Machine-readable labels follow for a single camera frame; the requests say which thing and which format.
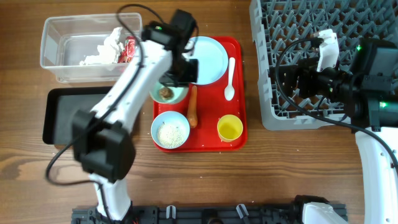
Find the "white rice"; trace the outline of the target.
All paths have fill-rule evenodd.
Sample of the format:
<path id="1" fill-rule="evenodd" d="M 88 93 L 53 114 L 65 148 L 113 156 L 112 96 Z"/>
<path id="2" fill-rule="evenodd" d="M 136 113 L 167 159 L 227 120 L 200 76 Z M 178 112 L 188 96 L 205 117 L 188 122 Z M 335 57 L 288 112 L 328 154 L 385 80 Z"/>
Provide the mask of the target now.
<path id="1" fill-rule="evenodd" d="M 179 126 L 162 123 L 157 131 L 157 139 L 163 148 L 174 149 L 185 142 L 185 133 Z"/>

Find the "blue bowl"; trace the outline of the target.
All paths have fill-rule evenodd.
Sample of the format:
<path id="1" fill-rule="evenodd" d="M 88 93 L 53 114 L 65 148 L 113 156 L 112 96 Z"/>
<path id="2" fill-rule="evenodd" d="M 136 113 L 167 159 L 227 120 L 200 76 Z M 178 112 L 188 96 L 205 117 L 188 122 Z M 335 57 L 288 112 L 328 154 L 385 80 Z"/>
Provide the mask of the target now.
<path id="1" fill-rule="evenodd" d="M 162 123 L 171 123 L 171 124 L 174 124 L 176 126 L 179 126 L 181 129 L 183 129 L 183 131 L 185 133 L 185 142 L 187 141 L 187 139 L 188 139 L 188 137 L 190 135 L 190 125 L 188 123 L 187 118 L 184 117 L 184 115 L 182 115 L 179 112 L 166 111 L 166 112 L 163 112 L 160 115 L 158 115 L 153 120 L 152 125 L 151 125 L 151 136 L 152 136 L 154 142 L 158 146 L 162 147 L 160 145 L 160 143 L 158 142 L 158 139 L 157 139 L 157 131 L 158 131 L 158 128 L 160 127 L 160 125 Z"/>

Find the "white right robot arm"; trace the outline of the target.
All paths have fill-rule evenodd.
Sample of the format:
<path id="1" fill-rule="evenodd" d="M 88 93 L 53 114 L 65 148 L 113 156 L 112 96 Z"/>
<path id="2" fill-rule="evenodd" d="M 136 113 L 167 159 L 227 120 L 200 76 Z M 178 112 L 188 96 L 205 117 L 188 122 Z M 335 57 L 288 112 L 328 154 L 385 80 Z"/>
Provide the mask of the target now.
<path id="1" fill-rule="evenodd" d="M 298 63 L 293 72 L 281 72 L 275 82 L 283 99 L 314 119 L 342 126 L 355 135 L 363 170 L 365 223 L 397 223 L 397 81 L 393 78 L 397 46 L 379 39 L 360 39 L 349 72 L 338 68 L 338 44 L 312 37 L 319 56 Z M 301 98 L 322 95 L 342 103 L 349 123 L 306 110 L 290 99 L 298 86 Z"/>

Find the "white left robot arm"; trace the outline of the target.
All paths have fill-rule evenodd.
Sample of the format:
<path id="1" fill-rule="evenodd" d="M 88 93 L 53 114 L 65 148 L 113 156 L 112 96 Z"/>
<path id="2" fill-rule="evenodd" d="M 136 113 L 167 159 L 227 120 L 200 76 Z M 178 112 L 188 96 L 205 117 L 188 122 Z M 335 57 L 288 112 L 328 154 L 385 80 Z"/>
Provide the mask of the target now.
<path id="1" fill-rule="evenodd" d="M 198 79 L 198 60 L 187 58 L 196 28 L 194 17 L 180 9 L 168 23 L 150 22 L 112 89 L 91 111 L 78 110 L 73 117 L 73 155 L 95 185 L 96 217 L 103 223 L 128 219 L 132 202 L 124 178 L 136 156 L 131 132 L 147 95 L 156 83 L 187 87 Z"/>

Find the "brown food scrap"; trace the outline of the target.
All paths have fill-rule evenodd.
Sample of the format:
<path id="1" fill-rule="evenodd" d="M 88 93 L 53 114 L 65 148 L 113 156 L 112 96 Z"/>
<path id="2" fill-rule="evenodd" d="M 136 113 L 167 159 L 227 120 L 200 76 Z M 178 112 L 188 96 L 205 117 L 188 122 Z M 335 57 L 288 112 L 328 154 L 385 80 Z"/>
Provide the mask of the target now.
<path id="1" fill-rule="evenodd" d="M 174 92 L 171 88 L 165 86 L 159 90 L 159 96 L 164 101 L 171 100 L 174 97 Z"/>

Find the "yellow cup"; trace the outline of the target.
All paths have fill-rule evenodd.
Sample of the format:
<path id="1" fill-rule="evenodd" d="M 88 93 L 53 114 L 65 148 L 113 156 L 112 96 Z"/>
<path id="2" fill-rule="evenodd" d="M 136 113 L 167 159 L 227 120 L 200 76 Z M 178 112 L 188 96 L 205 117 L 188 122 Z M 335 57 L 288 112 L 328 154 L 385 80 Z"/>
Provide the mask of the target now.
<path id="1" fill-rule="evenodd" d="M 237 140 L 243 133 L 243 122 L 235 115 L 222 116 L 217 123 L 217 132 L 223 142 Z"/>

